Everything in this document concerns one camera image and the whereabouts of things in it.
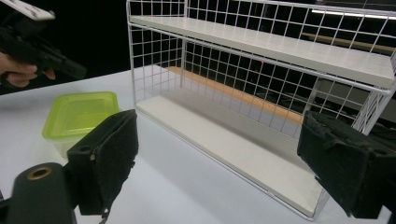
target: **green plastic container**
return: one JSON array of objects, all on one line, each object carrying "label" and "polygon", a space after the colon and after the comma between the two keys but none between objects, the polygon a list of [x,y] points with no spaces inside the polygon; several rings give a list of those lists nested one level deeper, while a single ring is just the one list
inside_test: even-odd
[{"label": "green plastic container", "polygon": [[111,91],[61,95],[52,104],[42,135],[66,158],[70,147],[117,112],[117,95]]}]

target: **table surface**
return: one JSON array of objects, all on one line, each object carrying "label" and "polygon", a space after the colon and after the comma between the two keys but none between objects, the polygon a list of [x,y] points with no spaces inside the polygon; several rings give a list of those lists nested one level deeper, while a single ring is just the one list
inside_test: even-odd
[{"label": "table surface", "polygon": [[[0,96],[0,190],[11,197],[14,178],[43,162],[66,161],[41,131],[61,94],[114,91],[120,110],[134,108],[131,72]],[[311,223],[271,199],[151,119],[138,113],[136,166],[113,204],[107,223]],[[98,223],[75,210],[78,223]],[[387,223],[347,217],[330,199],[315,223]]]}]

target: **white wire shelf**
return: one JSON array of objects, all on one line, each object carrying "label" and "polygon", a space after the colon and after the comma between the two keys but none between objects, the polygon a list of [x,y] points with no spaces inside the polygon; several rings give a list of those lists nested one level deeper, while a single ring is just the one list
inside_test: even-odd
[{"label": "white wire shelf", "polygon": [[375,53],[191,18],[131,16],[130,22],[241,49],[381,88],[389,89],[395,80],[390,57]]},{"label": "white wire shelf", "polygon": [[185,89],[139,102],[136,108],[269,196],[314,215],[322,187],[297,156],[297,139]]}]

